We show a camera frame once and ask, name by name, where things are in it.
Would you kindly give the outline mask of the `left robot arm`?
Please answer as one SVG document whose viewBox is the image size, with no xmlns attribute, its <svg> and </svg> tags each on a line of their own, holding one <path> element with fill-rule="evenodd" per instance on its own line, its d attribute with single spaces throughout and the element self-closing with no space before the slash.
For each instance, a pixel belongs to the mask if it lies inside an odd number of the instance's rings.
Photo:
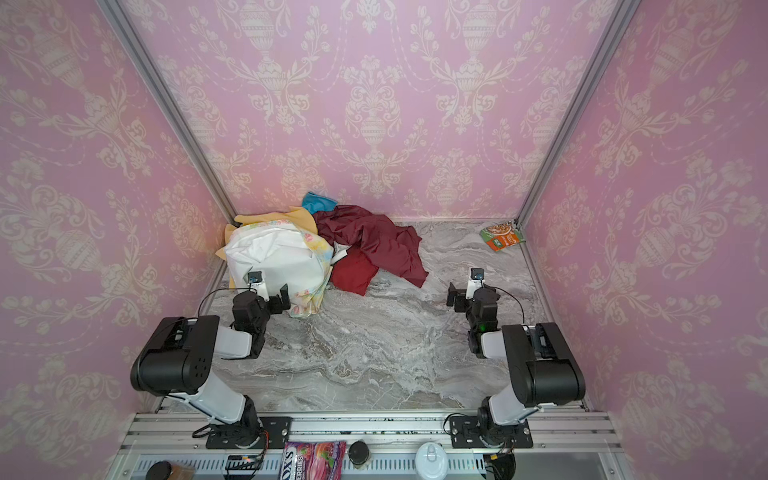
<svg viewBox="0 0 768 480">
<path fill-rule="evenodd" d="M 206 416 L 208 424 L 192 437 L 204 439 L 208 449 L 281 449 L 292 419 L 260 417 L 254 401 L 225 383 L 213 363 L 258 359 L 269 320 L 291 308 L 289 289 L 284 284 L 278 294 L 269 295 L 259 283 L 236 292 L 229 326 L 217 315 L 162 319 L 133 363 L 131 385 Z"/>
</svg>

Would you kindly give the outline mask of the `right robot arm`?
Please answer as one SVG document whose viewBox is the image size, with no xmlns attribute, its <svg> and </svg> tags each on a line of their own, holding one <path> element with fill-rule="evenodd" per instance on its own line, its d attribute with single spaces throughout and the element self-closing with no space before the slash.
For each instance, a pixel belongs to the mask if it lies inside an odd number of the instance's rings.
<svg viewBox="0 0 768 480">
<path fill-rule="evenodd" d="M 480 359 L 504 360 L 509 380 L 498 393 L 481 402 L 475 424 L 451 427 L 455 448 L 530 448 L 528 418 L 548 406 L 581 401 L 584 375 L 560 327 L 498 323 L 496 289 L 472 280 L 466 289 L 450 284 L 446 305 L 468 322 L 468 346 Z"/>
</svg>

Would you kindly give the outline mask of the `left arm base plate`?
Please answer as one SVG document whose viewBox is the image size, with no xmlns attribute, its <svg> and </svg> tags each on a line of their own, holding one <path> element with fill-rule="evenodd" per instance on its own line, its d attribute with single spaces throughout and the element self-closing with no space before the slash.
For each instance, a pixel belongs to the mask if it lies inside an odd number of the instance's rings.
<svg viewBox="0 0 768 480">
<path fill-rule="evenodd" d="M 292 418 L 288 416 L 260 417 L 254 425 L 245 421 L 232 425 L 208 425 L 205 446 L 210 450 L 276 449 L 281 450 L 289 440 Z"/>
</svg>

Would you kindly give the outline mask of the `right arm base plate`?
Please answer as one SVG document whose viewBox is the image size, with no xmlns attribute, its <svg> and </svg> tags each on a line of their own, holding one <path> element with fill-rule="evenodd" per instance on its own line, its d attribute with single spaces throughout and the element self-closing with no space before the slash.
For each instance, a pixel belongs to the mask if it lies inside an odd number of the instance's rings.
<svg viewBox="0 0 768 480">
<path fill-rule="evenodd" d="M 534 446 L 527 422 L 499 426 L 477 416 L 452 413 L 444 419 L 442 428 L 455 449 L 530 449 Z"/>
</svg>

